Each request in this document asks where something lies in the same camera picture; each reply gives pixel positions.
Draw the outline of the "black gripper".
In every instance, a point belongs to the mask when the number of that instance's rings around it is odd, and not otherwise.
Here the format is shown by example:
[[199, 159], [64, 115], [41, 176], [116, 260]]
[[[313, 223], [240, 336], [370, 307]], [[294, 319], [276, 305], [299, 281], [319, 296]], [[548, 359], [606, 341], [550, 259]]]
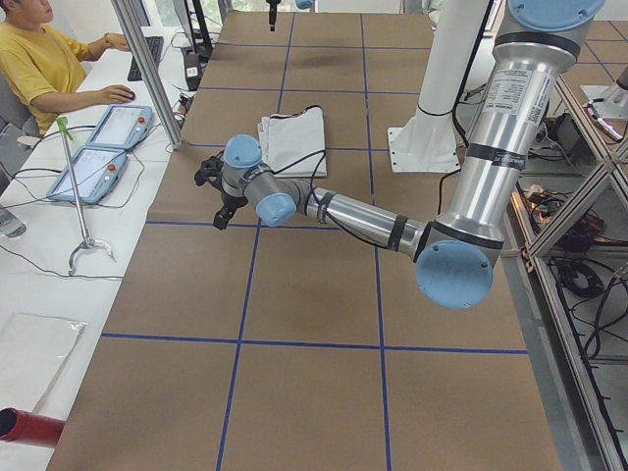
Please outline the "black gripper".
[[209, 183], [220, 191], [223, 207], [216, 212], [213, 219], [213, 226], [218, 230], [225, 230], [229, 225], [229, 221], [236, 214], [237, 209], [244, 207], [248, 203], [247, 198], [244, 196], [232, 196], [227, 193], [223, 185], [223, 166], [223, 155], [216, 154], [202, 161], [199, 169], [194, 174], [194, 181], [197, 186]]
[[269, 5], [269, 31], [273, 31], [277, 22], [279, 0], [266, 0], [266, 2]]

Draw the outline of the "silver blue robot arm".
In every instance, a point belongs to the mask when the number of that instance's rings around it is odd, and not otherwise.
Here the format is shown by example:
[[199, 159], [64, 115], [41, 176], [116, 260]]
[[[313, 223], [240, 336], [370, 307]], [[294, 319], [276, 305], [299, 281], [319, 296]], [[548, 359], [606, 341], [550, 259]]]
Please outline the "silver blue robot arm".
[[415, 115], [390, 131], [392, 168], [457, 176], [447, 209], [427, 223], [363, 203], [304, 179], [283, 179], [253, 136], [237, 134], [208, 158], [195, 182], [219, 190], [213, 224], [224, 229], [250, 205], [269, 227], [295, 214], [334, 224], [355, 238], [408, 255], [419, 289], [448, 309], [489, 293], [503, 248], [500, 222], [558, 77], [577, 61], [600, 1], [509, 1], [495, 37], [495, 64], [457, 159], [451, 124], [491, 11], [487, 1], [448, 1], [436, 25]]
[[[276, 22], [279, 11], [279, 5], [282, 0], [266, 0], [269, 7], [268, 11], [268, 25], [270, 31], [276, 30]], [[311, 11], [314, 8], [315, 2], [313, 0], [295, 0], [295, 5], [299, 10]]]

